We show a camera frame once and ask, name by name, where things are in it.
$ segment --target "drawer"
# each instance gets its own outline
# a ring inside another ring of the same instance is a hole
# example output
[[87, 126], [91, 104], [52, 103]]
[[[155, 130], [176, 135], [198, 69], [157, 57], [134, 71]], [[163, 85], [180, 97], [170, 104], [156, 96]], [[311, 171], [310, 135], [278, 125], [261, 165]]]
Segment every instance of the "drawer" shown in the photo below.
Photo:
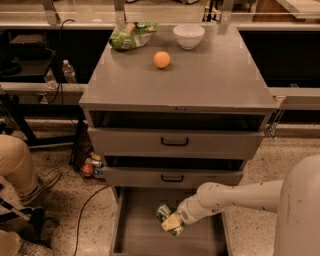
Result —
[[183, 189], [122, 188], [115, 223], [112, 256], [227, 256], [228, 246], [221, 214], [186, 226], [177, 237], [162, 230], [158, 207], [173, 209], [194, 193]]
[[198, 188], [205, 182], [238, 185], [241, 170], [104, 167], [106, 183], [117, 187]]
[[168, 131], [89, 128], [95, 151], [103, 156], [251, 159], [262, 132]]

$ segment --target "plastic bottle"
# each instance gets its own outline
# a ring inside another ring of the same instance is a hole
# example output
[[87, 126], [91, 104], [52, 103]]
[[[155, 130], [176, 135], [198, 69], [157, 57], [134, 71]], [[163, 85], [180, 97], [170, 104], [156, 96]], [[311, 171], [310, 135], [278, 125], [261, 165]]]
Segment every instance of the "plastic bottle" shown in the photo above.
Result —
[[51, 68], [48, 70], [46, 76], [44, 77], [44, 81], [47, 83], [48, 88], [50, 90], [57, 89], [58, 83], [57, 83], [57, 80], [56, 80]]
[[62, 71], [71, 90], [79, 88], [76, 73], [68, 60], [63, 61]]

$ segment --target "open drawer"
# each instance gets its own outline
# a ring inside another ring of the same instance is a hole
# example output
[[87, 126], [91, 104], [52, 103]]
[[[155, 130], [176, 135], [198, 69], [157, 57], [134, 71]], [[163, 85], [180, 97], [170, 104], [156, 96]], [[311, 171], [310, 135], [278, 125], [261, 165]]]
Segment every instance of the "open drawer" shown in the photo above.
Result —
[[111, 244], [112, 256], [227, 256], [222, 215], [186, 226], [177, 237], [162, 230], [158, 207], [178, 204], [195, 191], [182, 189], [122, 188]]

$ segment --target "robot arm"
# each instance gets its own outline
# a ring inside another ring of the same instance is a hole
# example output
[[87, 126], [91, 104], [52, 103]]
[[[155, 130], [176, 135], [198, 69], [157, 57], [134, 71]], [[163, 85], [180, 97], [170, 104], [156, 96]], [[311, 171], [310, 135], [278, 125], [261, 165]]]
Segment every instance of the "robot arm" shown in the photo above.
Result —
[[228, 206], [240, 206], [263, 211], [277, 212], [283, 180], [251, 185], [225, 186], [204, 183], [197, 193], [185, 199], [176, 214], [185, 224], [217, 214]]
[[179, 235], [184, 224], [217, 214], [228, 206], [276, 212], [274, 256], [319, 255], [320, 154], [302, 159], [284, 181], [243, 186], [204, 183], [176, 212], [167, 206], [157, 216], [164, 230]]

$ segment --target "person's leg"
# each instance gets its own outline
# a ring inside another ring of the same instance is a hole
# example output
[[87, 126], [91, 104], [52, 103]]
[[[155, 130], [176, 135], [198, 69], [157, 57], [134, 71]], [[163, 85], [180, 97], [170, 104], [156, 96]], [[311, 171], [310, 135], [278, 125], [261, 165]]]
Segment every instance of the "person's leg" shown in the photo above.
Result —
[[27, 144], [13, 136], [0, 135], [0, 175], [12, 184], [20, 203], [28, 205], [55, 184], [61, 172], [52, 169], [38, 176]]
[[38, 180], [28, 146], [19, 138], [0, 135], [0, 175], [19, 197], [32, 193]]
[[52, 256], [53, 252], [40, 244], [30, 243], [15, 232], [0, 230], [0, 256]]
[[17, 233], [0, 230], [0, 256], [16, 256], [20, 245], [21, 240]]

